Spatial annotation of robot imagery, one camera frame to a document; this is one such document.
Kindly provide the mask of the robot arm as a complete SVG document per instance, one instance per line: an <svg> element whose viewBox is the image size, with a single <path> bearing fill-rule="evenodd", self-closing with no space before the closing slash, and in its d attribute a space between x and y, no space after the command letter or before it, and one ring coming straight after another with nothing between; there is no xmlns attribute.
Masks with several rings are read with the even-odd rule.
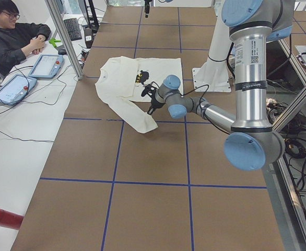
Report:
<svg viewBox="0 0 306 251"><path fill-rule="evenodd" d="M223 3L220 21L235 46L235 115L204 98L182 95L175 75L167 76L160 87L145 86L142 95L151 99L148 113L167 105L174 119L193 112L228 131L224 153L238 169L257 170L278 160L285 145L266 115L266 44L291 34L294 6L294 1Z"/></svg>

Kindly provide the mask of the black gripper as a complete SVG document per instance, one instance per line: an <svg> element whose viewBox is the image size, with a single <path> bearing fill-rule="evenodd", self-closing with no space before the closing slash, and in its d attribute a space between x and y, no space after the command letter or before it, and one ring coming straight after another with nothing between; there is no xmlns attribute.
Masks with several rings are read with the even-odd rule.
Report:
<svg viewBox="0 0 306 251"><path fill-rule="evenodd" d="M154 90L151 95L151 106L149 107L147 114L152 115L156 109L160 109L165 105L165 100L159 95L157 90Z"/></svg>
<svg viewBox="0 0 306 251"><path fill-rule="evenodd" d="M151 0L144 0L144 2L145 2L145 17L148 18Z"/></svg>

